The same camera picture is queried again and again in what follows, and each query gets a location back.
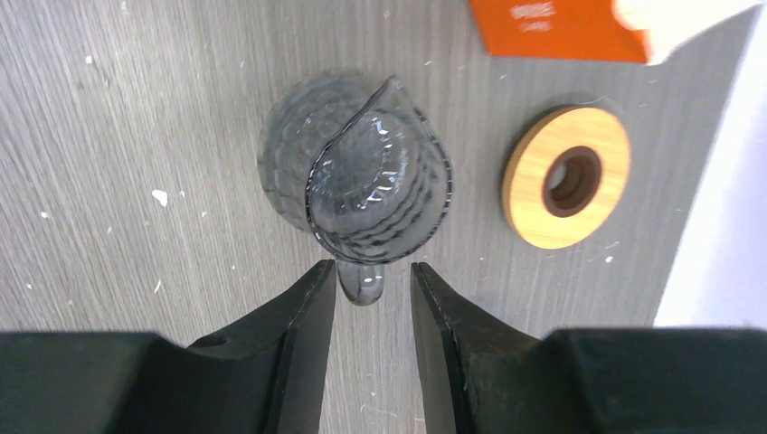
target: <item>gray glass pitcher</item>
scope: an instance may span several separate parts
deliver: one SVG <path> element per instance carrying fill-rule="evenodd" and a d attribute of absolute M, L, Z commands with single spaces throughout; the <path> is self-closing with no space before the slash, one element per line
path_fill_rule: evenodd
<path fill-rule="evenodd" d="M 452 195 L 450 161 L 394 76 L 381 86 L 333 71 L 299 83 L 269 113 L 258 168 L 271 205 L 336 257 L 359 306 L 381 296 L 384 264 L 431 238 Z"/>

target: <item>round coaster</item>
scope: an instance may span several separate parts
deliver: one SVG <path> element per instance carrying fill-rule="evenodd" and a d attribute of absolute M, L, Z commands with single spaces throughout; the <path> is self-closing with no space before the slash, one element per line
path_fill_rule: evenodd
<path fill-rule="evenodd" d="M 506 218 L 536 247 L 570 246 L 610 215 L 629 165 L 629 137 L 615 116 L 593 107 L 557 110 L 511 155 L 501 197 Z"/>

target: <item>pitcher handle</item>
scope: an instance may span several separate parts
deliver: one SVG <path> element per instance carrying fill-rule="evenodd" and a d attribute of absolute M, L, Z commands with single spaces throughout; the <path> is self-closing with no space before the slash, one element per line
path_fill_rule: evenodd
<path fill-rule="evenodd" d="M 372 305 L 384 292 L 383 265 L 357 265 L 336 260 L 338 281 L 346 298 L 357 306 Z"/>

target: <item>wood laminate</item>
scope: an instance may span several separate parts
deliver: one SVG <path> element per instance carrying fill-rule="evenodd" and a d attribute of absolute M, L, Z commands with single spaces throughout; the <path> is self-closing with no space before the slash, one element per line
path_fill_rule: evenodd
<path fill-rule="evenodd" d="M 412 259 L 532 335 L 646 326 L 752 18 L 649 67 L 489 58 L 458 0 L 2 0 L 0 328 L 190 344 L 278 295 L 327 255 L 260 190 L 262 122 L 293 83 L 347 67 L 398 74 L 450 154 L 450 215 Z M 594 101 L 630 135 L 624 195 L 585 241 L 535 248 L 498 199 L 512 145 Z M 409 262 L 372 307 L 339 291 L 322 432 L 424 432 Z"/>

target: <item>white paint speck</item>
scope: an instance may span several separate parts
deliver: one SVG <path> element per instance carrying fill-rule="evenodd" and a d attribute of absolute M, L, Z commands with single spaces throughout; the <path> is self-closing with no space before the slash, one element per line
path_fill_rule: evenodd
<path fill-rule="evenodd" d="M 581 104 L 583 104 L 583 105 L 586 105 L 586 104 L 596 104 L 597 102 L 602 101 L 604 99 L 607 99 L 607 95 L 602 95 L 601 97 L 595 99 L 594 101 L 586 101 L 586 102 L 582 102 Z"/>
<path fill-rule="evenodd" d="M 162 190 L 152 190 L 152 196 L 157 199 L 161 205 L 167 206 L 167 193 Z"/>
<path fill-rule="evenodd" d="M 375 411 L 376 413 L 388 414 L 389 416 L 392 416 L 393 418 L 398 418 L 399 417 L 395 413 L 392 413 L 390 411 L 378 410 L 378 409 L 374 409 L 373 407 L 371 407 L 369 405 L 362 404 L 362 407 L 360 407 L 360 412 L 362 412 L 362 410 L 364 410 L 364 409 L 372 410 L 372 411 Z"/>

